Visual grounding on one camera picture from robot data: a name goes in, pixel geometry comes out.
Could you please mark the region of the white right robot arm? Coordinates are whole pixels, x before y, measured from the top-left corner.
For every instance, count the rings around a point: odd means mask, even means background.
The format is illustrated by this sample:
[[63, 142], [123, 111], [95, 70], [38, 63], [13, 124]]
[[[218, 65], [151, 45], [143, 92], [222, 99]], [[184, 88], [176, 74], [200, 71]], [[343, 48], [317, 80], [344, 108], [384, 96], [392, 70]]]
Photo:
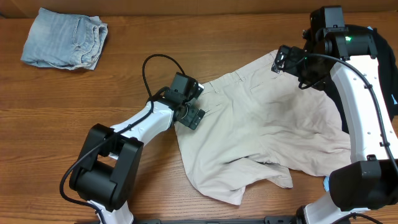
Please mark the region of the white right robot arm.
[[301, 89], [338, 92], [351, 141], [351, 164], [334, 170], [328, 192], [302, 206], [292, 223], [349, 223], [397, 203], [397, 136], [380, 84], [391, 48], [376, 29], [311, 28], [304, 48], [282, 45], [273, 72], [296, 76]]

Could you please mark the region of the beige khaki shorts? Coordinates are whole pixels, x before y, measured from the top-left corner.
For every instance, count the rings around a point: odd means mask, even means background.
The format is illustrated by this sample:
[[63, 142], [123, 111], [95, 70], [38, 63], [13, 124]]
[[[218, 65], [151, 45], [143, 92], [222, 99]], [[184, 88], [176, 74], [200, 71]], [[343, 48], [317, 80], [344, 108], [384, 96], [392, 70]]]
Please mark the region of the beige khaki shorts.
[[324, 92], [271, 70], [276, 53], [205, 83], [196, 129], [175, 125], [185, 173], [201, 194], [239, 205], [266, 179], [291, 188], [291, 170], [327, 176], [350, 164], [350, 140]]

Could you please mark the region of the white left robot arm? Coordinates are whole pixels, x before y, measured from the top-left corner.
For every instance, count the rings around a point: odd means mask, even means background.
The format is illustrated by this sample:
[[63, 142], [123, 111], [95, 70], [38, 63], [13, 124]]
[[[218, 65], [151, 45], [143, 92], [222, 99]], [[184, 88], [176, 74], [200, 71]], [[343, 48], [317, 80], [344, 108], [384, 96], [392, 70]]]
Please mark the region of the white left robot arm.
[[173, 110], [165, 99], [112, 127], [94, 125], [77, 161], [67, 171], [69, 187], [80, 205], [95, 210], [99, 223], [132, 223], [127, 200], [131, 195], [144, 146], [174, 122], [196, 129], [205, 111], [187, 103]]

